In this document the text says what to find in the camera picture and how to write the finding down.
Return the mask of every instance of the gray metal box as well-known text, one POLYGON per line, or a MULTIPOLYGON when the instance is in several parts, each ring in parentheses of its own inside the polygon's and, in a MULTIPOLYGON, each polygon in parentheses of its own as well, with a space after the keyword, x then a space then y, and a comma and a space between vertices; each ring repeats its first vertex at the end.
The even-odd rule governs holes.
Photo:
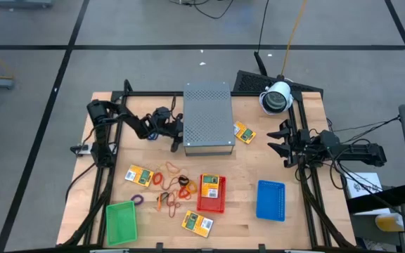
POLYGON ((186 84, 184 87, 186 155, 230 155, 235 144, 229 84, 224 82, 186 84))

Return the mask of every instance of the green basket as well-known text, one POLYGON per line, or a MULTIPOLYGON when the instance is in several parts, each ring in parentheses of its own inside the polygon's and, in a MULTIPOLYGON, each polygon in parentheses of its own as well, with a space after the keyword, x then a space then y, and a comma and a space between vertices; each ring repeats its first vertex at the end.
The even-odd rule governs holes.
POLYGON ((134 201, 108 205, 105 208, 105 218, 109 246, 137 240, 134 201))

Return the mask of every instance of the red plastic basket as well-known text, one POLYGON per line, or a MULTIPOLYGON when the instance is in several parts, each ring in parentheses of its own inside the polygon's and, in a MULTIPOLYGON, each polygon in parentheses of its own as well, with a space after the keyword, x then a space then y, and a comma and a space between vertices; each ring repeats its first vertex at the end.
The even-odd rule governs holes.
POLYGON ((226 199, 226 178, 219 177, 219 194, 218 198, 201 197, 201 186, 203 184, 203 175, 200 176, 200 189, 198 191, 198 202, 196 209, 201 212, 212 212, 223 214, 224 202, 226 199))

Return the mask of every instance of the blue plastic basket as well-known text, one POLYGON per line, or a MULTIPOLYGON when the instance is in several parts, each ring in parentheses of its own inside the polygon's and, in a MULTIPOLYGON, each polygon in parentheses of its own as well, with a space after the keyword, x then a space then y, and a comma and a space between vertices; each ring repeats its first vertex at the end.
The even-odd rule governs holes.
POLYGON ((261 219, 285 221, 285 184, 259 180, 256 216, 261 219))

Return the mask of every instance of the gray floor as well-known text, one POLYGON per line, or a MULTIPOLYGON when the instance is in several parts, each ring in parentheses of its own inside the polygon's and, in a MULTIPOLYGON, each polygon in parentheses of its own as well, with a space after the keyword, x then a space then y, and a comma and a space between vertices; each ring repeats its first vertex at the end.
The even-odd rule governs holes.
MULTIPOLYGON (((82 0, 57 1, 52 9, 0 10, 0 44, 66 45, 82 0)), ((220 13, 227 1, 204 11, 220 13)), ((90 0, 77 44, 255 44, 265 0, 235 0, 220 20, 167 0, 90 0)), ((263 43, 286 44, 300 1, 271 1, 263 43)), ((393 1, 405 27, 405 1, 393 1)), ((294 44, 402 45, 384 1, 310 1, 294 44)), ((269 75, 280 72, 285 51, 263 50, 269 75)), ((0 90, 0 231, 37 132, 64 51, 0 51, 14 70, 14 90, 0 90)), ((94 91, 121 89, 128 78, 137 91, 182 90, 191 81, 225 81, 238 70, 258 72, 251 50, 73 51, 49 120, 7 250, 51 247, 56 242, 78 143, 94 91)), ((285 75, 325 90, 334 129, 397 115, 405 103, 405 51, 291 51, 285 75)), ((346 139, 354 132, 339 134, 346 139)), ((350 163, 355 171, 376 171, 382 184, 405 184, 405 147, 398 122, 367 136, 381 144, 382 168, 350 163)))

